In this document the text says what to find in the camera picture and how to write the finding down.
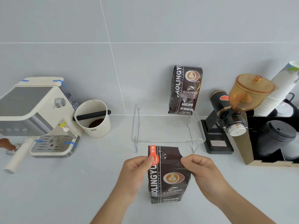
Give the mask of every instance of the clear acrylic shelf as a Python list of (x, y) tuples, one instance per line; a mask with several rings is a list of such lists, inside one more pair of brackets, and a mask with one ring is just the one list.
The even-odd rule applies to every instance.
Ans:
[(142, 115), (149, 108), (150, 104), (135, 104), (132, 141), (135, 143), (137, 152), (138, 143), (190, 143), (193, 153), (198, 145), (205, 142), (205, 136), (198, 113), (193, 112), (192, 116), (174, 115)]

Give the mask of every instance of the yellow sticker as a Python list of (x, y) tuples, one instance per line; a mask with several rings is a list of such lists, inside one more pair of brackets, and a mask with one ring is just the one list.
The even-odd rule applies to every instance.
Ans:
[(60, 125), (61, 128), (63, 128), (66, 125), (66, 122)]

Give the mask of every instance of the stack of paper cups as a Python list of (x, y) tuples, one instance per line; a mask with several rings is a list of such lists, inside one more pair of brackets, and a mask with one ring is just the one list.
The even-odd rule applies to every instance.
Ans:
[(299, 81), (299, 61), (289, 62), (272, 80), (276, 90), (254, 109), (254, 116), (268, 116), (297, 85)]

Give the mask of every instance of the black lid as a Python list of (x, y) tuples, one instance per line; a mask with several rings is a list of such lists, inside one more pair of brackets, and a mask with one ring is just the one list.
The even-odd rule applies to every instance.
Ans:
[(285, 138), (287, 139), (295, 139), (297, 132), (296, 130), (289, 124), (280, 121), (280, 120), (271, 120), (267, 122), (267, 126), (272, 131), (272, 133), (276, 134), (278, 138), (274, 138), (276, 140), (281, 141), (279, 138)]

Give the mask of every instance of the finger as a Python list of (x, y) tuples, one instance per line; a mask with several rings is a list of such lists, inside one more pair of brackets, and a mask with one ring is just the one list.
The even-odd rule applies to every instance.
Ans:
[(200, 166), (196, 163), (193, 163), (192, 161), (190, 161), (189, 159), (185, 158), (185, 157), (182, 157), (181, 158), (181, 163), (182, 165), (190, 170), (191, 172), (195, 173), (197, 176), (199, 177), (204, 177), (205, 176), (205, 167), (203, 166)]
[(186, 156), (185, 158), (190, 160), (193, 163), (200, 165), (200, 166), (204, 166), (204, 165), (213, 163), (213, 161), (210, 158), (205, 157), (205, 156), (195, 155), (195, 154), (190, 154), (190, 155)]
[(132, 169), (138, 168), (145, 160), (147, 156), (138, 156), (125, 161), (125, 164)]
[(154, 163), (154, 157), (153, 156), (149, 156), (148, 158), (146, 158), (144, 160), (144, 162), (136, 169), (136, 171), (138, 172), (138, 174), (140, 174), (140, 176), (144, 176), (144, 174), (150, 169), (150, 167), (152, 166), (152, 164)]

